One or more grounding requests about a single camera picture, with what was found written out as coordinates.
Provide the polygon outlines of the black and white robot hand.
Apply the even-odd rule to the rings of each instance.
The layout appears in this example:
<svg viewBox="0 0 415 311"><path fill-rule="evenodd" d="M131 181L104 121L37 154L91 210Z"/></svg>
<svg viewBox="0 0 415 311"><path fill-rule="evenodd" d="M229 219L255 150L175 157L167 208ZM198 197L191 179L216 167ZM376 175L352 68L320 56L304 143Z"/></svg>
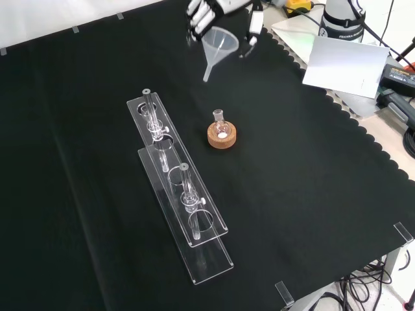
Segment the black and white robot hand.
<svg viewBox="0 0 415 311"><path fill-rule="evenodd" d="M255 48L260 37L264 12L261 1L249 0L192 0L187 6L185 16L187 19L188 44L201 41L203 36L223 16L232 15L249 5L252 10L248 18L248 30L244 37L244 43L239 49L239 58L246 58Z"/></svg>

